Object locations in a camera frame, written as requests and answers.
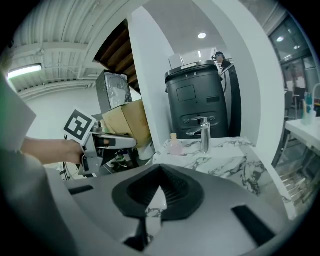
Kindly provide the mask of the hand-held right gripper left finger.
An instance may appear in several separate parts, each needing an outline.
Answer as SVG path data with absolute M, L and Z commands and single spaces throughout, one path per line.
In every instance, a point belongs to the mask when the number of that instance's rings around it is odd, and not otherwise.
M 131 178 L 153 173 L 158 165 L 145 165 L 122 173 L 62 181 L 46 169 L 48 187 L 66 233 L 58 235 L 60 255 L 66 256 L 162 256 L 156 241 L 145 245 L 146 217 L 125 216 L 116 205 L 115 187 Z

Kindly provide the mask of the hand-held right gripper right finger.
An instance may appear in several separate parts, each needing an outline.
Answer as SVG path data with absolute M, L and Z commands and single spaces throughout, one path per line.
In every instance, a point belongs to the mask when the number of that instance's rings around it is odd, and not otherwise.
M 197 181 L 203 199 L 188 218 L 162 223 L 148 256 L 272 256 L 289 239 L 293 222 L 233 181 L 168 168 Z

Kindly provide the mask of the beige cylindrical cork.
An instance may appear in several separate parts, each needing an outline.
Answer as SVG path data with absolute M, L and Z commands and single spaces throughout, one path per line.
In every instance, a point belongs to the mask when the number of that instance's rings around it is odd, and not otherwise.
M 183 153 L 183 145 L 182 143 L 178 140 L 177 134 L 176 133 L 171 133 L 170 134 L 170 141 L 168 144 L 168 153 L 171 155 L 179 156 Z

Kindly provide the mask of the person's left forearm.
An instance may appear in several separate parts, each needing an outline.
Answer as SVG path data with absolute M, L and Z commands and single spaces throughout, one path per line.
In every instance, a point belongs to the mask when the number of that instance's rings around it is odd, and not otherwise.
M 24 139 L 21 151 L 37 158 L 43 165 L 61 162 L 79 165 L 83 153 L 81 145 L 74 140 L 29 137 Z

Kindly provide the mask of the white sink unit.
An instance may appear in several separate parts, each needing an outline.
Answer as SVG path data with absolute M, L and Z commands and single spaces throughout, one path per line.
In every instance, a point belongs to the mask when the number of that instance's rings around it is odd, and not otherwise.
M 285 129 L 309 149 L 320 152 L 320 117 L 309 125 L 304 125 L 301 119 L 287 121 Z

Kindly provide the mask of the black marble vanity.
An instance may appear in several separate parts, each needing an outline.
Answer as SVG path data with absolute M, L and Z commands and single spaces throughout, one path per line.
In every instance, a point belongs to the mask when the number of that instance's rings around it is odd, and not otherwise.
M 113 175 L 138 168 L 140 166 L 138 160 L 136 148 L 118 150 L 113 159 L 108 160 L 100 167 L 98 174 L 101 176 Z

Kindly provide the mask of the large cardboard box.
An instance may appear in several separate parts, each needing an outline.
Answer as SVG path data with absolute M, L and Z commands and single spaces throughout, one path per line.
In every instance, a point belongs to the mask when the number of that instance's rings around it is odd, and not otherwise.
M 136 139 L 137 148 L 143 148 L 151 140 L 151 132 L 141 99 L 113 108 L 102 117 L 111 133 L 127 134 Z

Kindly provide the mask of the dark grey cabinet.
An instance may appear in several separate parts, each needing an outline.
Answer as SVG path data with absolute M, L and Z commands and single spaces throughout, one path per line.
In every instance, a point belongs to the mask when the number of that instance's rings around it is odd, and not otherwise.
M 102 114 L 133 101 L 125 74 L 103 70 L 95 81 L 95 88 Z

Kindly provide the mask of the chrome faucet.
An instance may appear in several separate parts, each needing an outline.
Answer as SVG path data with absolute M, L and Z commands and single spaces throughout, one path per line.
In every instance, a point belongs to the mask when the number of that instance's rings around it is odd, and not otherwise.
M 188 136 L 194 136 L 196 133 L 201 133 L 201 147 L 200 151 L 203 154 L 207 154 L 210 151 L 210 141 L 211 141 L 211 124 L 207 117 L 197 116 L 191 119 L 192 121 L 200 121 L 200 125 L 189 129 L 186 134 Z

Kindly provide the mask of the black waste bin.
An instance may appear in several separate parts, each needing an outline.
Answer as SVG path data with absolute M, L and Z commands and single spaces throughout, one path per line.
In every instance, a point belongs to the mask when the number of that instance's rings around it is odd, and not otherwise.
M 199 139 L 201 133 L 188 135 L 200 128 L 205 117 L 212 138 L 229 137 L 228 114 L 221 77 L 212 60 L 194 62 L 165 73 L 173 132 L 179 139 Z

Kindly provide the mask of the metal rack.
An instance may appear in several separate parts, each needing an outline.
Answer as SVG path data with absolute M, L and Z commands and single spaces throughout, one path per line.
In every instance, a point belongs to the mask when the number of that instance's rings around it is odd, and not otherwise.
M 306 145 L 289 145 L 275 170 L 284 183 L 298 212 L 306 211 L 320 190 L 320 156 Z

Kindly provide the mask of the white box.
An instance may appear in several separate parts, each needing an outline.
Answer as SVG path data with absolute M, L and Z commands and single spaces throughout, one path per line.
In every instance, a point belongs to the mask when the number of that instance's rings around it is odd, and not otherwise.
M 176 68 L 179 68 L 179 67 L 182 67 L 185 65 L 184 63 L 184 60 L 182 58 L 182 56 L 178 53 L 174 54 L 174 55 L 171 55 L 169 58 L 169 64 L 170 64 L 170 68 L 173 70 L 173 69 L 176 69 Z

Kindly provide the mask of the long fluorescent ceiling light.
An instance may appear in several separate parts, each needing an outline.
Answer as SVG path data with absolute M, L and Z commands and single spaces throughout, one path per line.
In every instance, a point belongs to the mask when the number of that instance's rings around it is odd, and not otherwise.
M 31 64 L 31 65 L 26 65 L 20 68 L 16 68 L 13 70 L 10 70 L 7 78 L 8 79 L 12 79 L 15 77 L 19 77 L 25 74 L 29 74 L 29 73 L 34 73 L 34 72 L 39 72 L 42 70 L 42 64 L 41 63 L 35 63 L 35 64 Z

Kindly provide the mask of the white arch partition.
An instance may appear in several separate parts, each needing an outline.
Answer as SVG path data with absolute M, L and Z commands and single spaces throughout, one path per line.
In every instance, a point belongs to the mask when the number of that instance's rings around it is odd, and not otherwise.
M 169 139 L 169 102 L 164 75 L 171 46 L 144 8 L 149 0 L 129 0 L 129 34 L 137 77 L 156 150 Z M 241 135 L 250 140 L 279 189 L 288 218 L 297 212 L 289 193 L 271 164 L 284 124 L 283 76 L 275 51 L 263 28 L 239 0 L 192 0 L 216 26 L 235 62 L 239 78 Z

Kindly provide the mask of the toothbrush cup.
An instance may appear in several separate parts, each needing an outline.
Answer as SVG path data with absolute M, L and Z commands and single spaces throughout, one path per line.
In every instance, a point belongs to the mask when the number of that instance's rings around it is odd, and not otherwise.
M 311 93 L 305 92 L 302 100 L 301 123 L 309 126 L 314 123 L 317 112 L 314 110 L 314 99 Z

